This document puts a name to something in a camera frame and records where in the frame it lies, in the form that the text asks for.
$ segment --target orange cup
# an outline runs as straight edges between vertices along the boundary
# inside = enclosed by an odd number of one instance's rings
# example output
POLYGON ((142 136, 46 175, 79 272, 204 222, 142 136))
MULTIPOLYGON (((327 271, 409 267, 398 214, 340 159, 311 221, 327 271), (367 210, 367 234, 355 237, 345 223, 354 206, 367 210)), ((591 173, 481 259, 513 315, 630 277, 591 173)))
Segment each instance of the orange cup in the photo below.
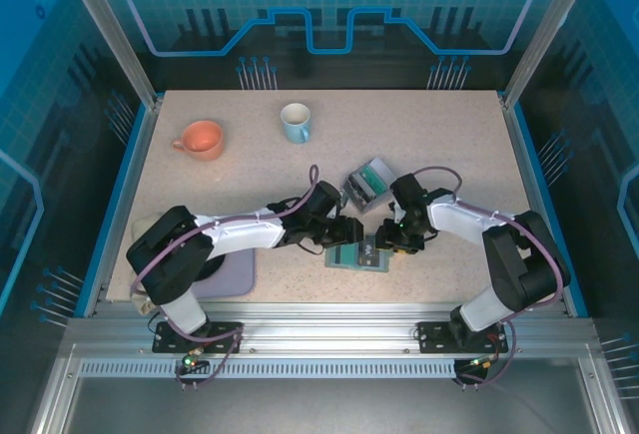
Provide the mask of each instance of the orange cup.
POLYGON ((216 160, 224 150, 222 128, 215 122, 202 120, 190 124, 171 146, 201 162, 216 160))

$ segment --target mug handle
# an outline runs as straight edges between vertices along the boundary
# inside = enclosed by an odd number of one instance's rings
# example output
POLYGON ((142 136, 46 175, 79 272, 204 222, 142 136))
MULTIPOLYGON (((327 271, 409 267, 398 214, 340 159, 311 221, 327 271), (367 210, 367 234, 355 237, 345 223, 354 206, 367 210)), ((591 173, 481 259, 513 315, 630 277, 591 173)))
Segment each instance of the mug handle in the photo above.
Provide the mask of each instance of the mug handle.
POLYGON ((184 152, 184 145, 182 145, 182 142, 180 140, 173 140, 171 142, 171 148, 173 148, 175 151, 177 152, 184 152))

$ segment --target robotic arm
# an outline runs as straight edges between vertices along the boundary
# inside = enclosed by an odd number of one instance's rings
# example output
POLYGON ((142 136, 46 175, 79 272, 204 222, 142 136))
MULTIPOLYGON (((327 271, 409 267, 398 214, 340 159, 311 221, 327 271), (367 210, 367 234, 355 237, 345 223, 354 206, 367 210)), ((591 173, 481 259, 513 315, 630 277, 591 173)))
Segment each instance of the robotic arm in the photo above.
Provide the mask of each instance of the robotic arm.
POLYGON ((492 215, 438 189, 428 192, 413 174, 398 178, 390 189, 394 219, 385 219, 375 235, 379 249, 416 253, 425 242, 448 231, 483 245, 491 285, 473 299, 453 309, 448 327, 459 348, 485 339, 485 330, 496 322, 551 295, 557 289, 552 267, 542 252, 504 218, 523 226, 540 241, 559 266, 563 285, 570 282, 554 240, 538 213, 492 215))
POLYGON ((242 249, 299 244, 305 238, 322 247, 363 239, 362 224, 339 214, 341 196, 329 183, 318 182, 307 201, 291 213, 289 204, 298 200, 269 204, 248 216, 224 217, 220 224, 215 221, 221 217, 194 216, 185 207, 173 207, 129 248, 127 260, 139 274, 173 240, 211 224, 171 251, 142 279, 147 295, 180 331, 207 333, 208 320, 191 285, 203 272, 211 272, 215 258, 242 249))

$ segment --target speckled tabletop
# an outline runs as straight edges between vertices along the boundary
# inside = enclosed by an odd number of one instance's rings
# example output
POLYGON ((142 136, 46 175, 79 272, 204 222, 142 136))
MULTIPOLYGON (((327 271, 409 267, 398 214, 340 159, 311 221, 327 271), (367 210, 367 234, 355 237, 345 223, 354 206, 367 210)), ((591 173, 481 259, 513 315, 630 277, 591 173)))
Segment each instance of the speckled tabletop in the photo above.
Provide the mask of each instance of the speckled tabletop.
MULTIPOLYGON (((345 176, 374 157, 398 175, 446 165, 464 178, 469 202, 520 213, 528 209, 523 183, 495 92, 463 91, 202 91, 167 92, 129 216, 107 293, 129 299, 133 273, 125 252, 131 223, 174 205, 192 213, 223 216, 301 195, 309 166, 340 186, 345 176), (293 145, 280 110, 301 102, 312 112, 311 141, 293 145), (196 120, 224 129, 226 150, 214 162, 198 162, 171 149, 171 140, 196 120)), ((446 173, 424 173, 422 185, 452 188, 446 173)), ((353 214, 349 207, 346 213, 353 214)), ((380 207, 365 217, 374 232, 388 217, 380 207)), ((225 300, 263 302, 457 302, 488 285, 483 248, 441 233, 417 255, 396 254, 388 273, 326 268, 323 256, 297 246, 257 253, 257 283, 245 296, 225 300)))

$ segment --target glass panel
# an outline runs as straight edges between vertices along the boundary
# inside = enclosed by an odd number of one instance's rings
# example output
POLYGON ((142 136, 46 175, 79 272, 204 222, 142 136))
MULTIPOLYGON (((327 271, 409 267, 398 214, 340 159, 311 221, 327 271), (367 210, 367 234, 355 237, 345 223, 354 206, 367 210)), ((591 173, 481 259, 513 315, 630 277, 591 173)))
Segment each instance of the glass panel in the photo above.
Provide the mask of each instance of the glass panel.
POLYGON ((158 90, 502 89, 549 2, 110 0, 158 90))
POLYGON ((638 6, 577 0, 520 101, 603 340, 639 338, 638 6))
POLYGON ((140 102, 81 0, 1 1, 0 418, 23 433, 140 102))

